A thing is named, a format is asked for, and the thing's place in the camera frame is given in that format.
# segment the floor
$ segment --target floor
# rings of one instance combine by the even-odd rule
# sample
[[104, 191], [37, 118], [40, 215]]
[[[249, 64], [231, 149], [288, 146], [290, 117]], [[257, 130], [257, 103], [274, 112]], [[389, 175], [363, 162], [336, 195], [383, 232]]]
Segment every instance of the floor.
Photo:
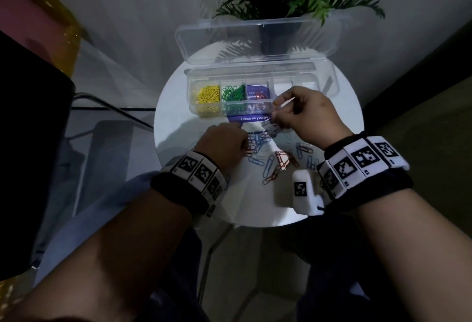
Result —
[[[132, 114], [152, 124], [154, 112]], [[161, 164], [153, 134], [111, 111], [73, 110], [66, 129], [52, 201], [37, 243], [41, 260], [47, 242], [71, 216], [103, 194]], [[216, 218], [196, 224], [203, 243], [200, 276], [209, 248], [228, 228]], [[280, 248], [280, 228], [237, 227], [213, 253], [203, 307], [212, 322], [294, 321], [309, 266]]]

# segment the purple card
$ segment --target purple card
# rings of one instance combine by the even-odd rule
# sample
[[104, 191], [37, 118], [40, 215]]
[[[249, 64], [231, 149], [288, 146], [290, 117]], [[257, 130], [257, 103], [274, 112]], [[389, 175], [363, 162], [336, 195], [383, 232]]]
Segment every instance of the purple card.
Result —
[[246, 99], [270, 99], [270, 91], [266, 84], [246, 86]]
[[228, 116], [230, 122], [260, 122], [270, 118], [270, 114], [251, 114], [245, 116]]

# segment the wristband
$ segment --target wristband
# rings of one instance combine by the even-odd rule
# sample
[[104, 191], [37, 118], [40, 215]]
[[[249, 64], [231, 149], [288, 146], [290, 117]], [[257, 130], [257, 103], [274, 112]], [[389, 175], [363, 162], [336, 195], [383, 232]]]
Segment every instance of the wristband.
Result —
[[171, 159], [150, 183], [151, 188], [168, 200], [185, 206], [192, 216], [207, 210], [213, 212], [226, 185], [216, 164], [206, 155], [193, 151]]
[[371, 200], [410, 188], [406, 160], [381, 136], [365, 132], [328, 147], [317, 166], [322, 186], [331, 198], [327, 212], [346, 212]]

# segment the white table top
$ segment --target white table top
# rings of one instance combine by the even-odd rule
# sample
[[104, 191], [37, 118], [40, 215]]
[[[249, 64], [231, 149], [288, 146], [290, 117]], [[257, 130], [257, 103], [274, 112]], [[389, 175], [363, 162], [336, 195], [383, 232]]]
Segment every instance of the white table top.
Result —
[[[174, 156], [184, 154], [208, 127], [228, 121], [226, 117], [201, 119], [190, 112], [186, 98], [185, 71], [194, 67], [183, 62], [167, 81], [157, 103], [154, 141], [162, 165]], [[361, 106], [351, 84], [337, 67], [336, 75], [339, 91], [330, 98], [346, 126], [354, 133], [359, 133], [364, 129]], [[315, 149], [313, 155], [318, 160], [323, 160], [321, 150]], [[222, 206], [216, 208], [213, 217], [236, 225], [260, 228], [282, 226], [303, 220], [306, 215], [299, 215], [290, 207], [292, 206], [291, 173], [284, 174], [283, 178], [278, 177], [276, 182], [270, 183], [273, 185], [273, 194], [270, 196], [257, 196], [256, 187], [250, 187], [250, 194], [239, 196], [237, 199], [234, 195], [238, 195], [242, 190], [240, 186], [231, 193], [228, 191], [223, 198]], [[246, 189], [248, 184], [253, 184], [250, 178], [247, 180], [237, 183]]]

